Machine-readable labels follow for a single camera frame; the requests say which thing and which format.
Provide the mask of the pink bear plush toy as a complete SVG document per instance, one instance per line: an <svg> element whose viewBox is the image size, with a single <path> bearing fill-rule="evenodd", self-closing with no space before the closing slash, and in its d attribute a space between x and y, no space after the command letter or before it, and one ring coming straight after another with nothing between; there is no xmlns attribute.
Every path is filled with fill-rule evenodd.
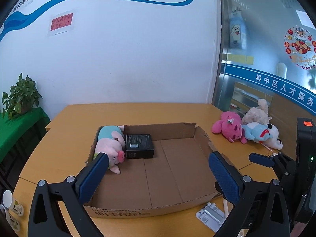
<svg viewBox="0 0 316 237"><path fill-rule="evenodd" d="M211 131L214 134L222 134L231 143L236 140L239 140L242 144L247 143L242 128L242 119L235 112L222 112L220 120L213 124Z"/></svg>

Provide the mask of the grey folding phone stand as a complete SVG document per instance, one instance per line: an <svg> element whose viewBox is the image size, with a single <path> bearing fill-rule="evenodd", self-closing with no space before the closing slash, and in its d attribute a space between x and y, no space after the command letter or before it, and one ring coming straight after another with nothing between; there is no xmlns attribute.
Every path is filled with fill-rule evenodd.
<svg viewBox="0 0 316 237"><path fill-rule="evenodd" d="M224 212L220 210L215 203L210 202L196 213L196 217L215 233L220 229L226 219Z"/></svg>

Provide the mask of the pig plush toy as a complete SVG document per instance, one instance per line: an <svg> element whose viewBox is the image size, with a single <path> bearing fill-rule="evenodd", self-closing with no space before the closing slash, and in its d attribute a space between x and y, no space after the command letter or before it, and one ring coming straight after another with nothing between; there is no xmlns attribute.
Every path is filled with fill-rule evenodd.
<svg viewBox="0 0 316 237"><path fill-rule="evenodd" d="M105 153L109 157L109 170L115 174L120 174L117 166L125 160L125 139L124 125L103 126L98 133L98 141L94 150L95 159L99 153Z"/></svg>

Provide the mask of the blue elephant plush toy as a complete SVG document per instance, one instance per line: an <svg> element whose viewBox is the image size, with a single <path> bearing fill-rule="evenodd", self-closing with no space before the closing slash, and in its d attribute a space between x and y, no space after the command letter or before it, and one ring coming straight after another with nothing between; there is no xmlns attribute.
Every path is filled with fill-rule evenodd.
<svg viewBox="0 0 316 237"><path fill-rule="evenodd" d="M242 128L245 138L256 143L264 143L273 137L271 124L262 125L258 122L250 122L246 125L242 125Z"/></svg>

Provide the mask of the green cloth covered table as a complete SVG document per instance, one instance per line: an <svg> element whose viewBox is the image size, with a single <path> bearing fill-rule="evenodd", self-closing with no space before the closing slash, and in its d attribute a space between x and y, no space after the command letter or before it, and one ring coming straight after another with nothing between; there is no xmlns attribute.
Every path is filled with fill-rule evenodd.
<svg viewBox="0 0 316 237"><path fill-rule="evenodd" d="M24 115L10 120L6 113L1 114L1 162L16 142L36 123L43 122L44 128L50 118L42 108L33 108Z"/></svg>

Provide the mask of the large potted green plant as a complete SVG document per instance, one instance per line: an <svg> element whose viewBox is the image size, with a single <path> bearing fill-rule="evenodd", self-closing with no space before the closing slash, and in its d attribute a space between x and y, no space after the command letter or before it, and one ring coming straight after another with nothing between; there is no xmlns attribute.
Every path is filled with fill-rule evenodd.
<svg viewBox="0 0 316 237"><path fill-rule="evenodd" d="M42 95L39 93L36 82L28 75L23 78L21 73L15 85L10 87L9 92L2 93L1 115L9 120L14 120L29 112L34 106L39 107Z"/></svg>

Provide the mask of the white dog plush toy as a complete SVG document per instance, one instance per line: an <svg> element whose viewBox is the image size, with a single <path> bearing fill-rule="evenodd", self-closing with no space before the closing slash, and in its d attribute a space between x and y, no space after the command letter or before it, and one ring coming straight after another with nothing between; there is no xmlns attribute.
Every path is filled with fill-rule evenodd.
<svg viewBox="0 0 316 237"><path fill-rule="evenodd" d="M273 136L265 142L261 143L263 146L269 149L281 150L283 148L283 143L279 138L279 131L275 125L268 124L270 134Z"/></svg>

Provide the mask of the brown cardboard box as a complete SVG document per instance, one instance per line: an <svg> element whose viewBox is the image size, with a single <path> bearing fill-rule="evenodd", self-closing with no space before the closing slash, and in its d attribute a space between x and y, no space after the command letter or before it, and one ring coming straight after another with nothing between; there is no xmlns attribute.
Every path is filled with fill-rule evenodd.
<svg viewBox="0 0 316 237"><path fill-rule="evenodd" d="M183 211L219 195L208 166L212 142L196 123L125 126L150 134L153 158L126 159L107 171L84 207L91 217L141 218Z"/></svg>

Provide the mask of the red wall notice sign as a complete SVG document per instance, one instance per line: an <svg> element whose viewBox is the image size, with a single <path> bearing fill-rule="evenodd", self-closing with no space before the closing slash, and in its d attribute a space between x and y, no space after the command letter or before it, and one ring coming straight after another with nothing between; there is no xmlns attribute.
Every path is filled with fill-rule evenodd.
<svg viewBox="0 0 316 237"><path fill-rule="evenodd" d="M75 11L66 11L51 17L48 36L63 34L74 29Z"/></svg>

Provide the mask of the leaf patterned paper cup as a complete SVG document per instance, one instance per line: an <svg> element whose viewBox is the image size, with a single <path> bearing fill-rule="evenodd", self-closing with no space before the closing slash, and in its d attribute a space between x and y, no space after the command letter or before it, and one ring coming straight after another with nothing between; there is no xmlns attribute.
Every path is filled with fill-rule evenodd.
<svg viewBox="0 0 316 237"><path fill-rule="evenodd" d="M10 212L3 205L0 205L0 209L1 209L1 212L3 212L5 219L7 220L9 225L12 227L12 229L15 232L19 232L20 231L19 221L17 221L16 218L12 216Z"/></svg>

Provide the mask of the beige rabbit plush toy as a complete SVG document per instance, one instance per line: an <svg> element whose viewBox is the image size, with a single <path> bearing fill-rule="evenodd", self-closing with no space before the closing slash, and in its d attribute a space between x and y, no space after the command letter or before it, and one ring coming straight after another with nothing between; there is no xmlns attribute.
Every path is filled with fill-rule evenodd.
<svg viewBox="0 0 316 237"><path fill-rule="evenodd" d="M257 122L261 125L267 125L272 118L268 115L268 103L265 99L259 99L257 107L252 107L242 118L242 124L247 125Z"/></svg>

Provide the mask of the black product box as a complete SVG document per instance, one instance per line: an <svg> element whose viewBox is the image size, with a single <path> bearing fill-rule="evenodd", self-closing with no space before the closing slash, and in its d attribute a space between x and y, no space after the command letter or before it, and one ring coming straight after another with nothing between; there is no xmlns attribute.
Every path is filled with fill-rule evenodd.
<svg viewBox="0 0 316 237"><path fill-rule="evenodd" d="M128 134L126 136L127 159L150 159L154 157L154 152L150 134Z"/></svg>

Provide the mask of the white paper cup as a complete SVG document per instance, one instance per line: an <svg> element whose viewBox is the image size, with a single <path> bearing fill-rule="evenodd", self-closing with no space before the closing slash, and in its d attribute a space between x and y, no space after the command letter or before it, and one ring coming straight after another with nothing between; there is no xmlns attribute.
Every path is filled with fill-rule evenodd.
<svg viewBox="0 0 316 237"><path fill-rule="evenodd" d="M18 200L13 196L10 190L6 190L2 196L3 205L8 209L13 211L19 217L24 215L24 207L18 202Z"/></svg>

